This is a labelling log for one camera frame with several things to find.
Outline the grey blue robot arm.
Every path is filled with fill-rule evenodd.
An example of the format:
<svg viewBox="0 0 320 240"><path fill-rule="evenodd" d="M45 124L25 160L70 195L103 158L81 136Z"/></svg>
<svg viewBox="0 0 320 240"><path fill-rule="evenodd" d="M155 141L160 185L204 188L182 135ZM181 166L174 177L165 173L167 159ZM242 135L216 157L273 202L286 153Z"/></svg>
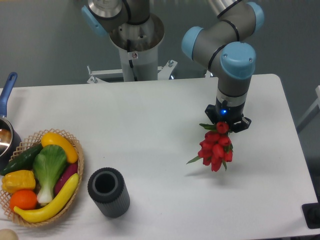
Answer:
<svg viewBox="0 0 320 240"><path fill-rule="evenodd" d="M216 103L205 113L213 124L226 122L238 133L249 128L244 116L256 52L245 39L261 28L264 12L254 2L213 0L218 22L209 29L190 28L181 42L183 53L218 78ZM126 82L158 79L158 47L164 24L147 0L89 0L81 9L89 27L109 35L118 48Z"/></svg>

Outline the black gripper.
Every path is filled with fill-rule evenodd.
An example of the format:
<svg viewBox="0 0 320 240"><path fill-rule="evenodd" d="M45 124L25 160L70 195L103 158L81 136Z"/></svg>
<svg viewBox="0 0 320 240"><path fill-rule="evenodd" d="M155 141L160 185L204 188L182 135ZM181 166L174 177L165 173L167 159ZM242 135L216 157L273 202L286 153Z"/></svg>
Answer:
<svg viewBox="0 0 320 240"><path fill-rule="evenodd" d="M245 102L246 96L217 96L215 105L209 104L204 112L212 124L226 122L231 132L239 133L247 130L252 123L243 114Z"/></svg>

